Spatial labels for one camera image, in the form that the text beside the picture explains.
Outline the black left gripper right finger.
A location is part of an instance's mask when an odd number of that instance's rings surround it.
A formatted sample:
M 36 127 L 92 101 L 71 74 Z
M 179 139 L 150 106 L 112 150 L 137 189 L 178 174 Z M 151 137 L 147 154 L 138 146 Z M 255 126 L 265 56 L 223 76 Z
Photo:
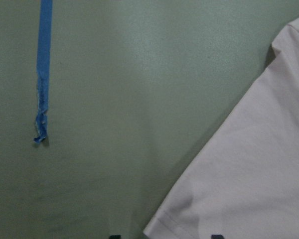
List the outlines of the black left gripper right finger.
M 211 235 L 211 239 L 224 239 L 223 235 Z

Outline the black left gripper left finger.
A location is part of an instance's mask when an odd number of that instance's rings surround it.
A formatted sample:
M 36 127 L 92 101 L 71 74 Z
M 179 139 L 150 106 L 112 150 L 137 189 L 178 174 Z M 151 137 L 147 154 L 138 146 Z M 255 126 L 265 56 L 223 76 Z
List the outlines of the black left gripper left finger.
M 121 239 L 121 235 L 111 235 L 109 239 Z

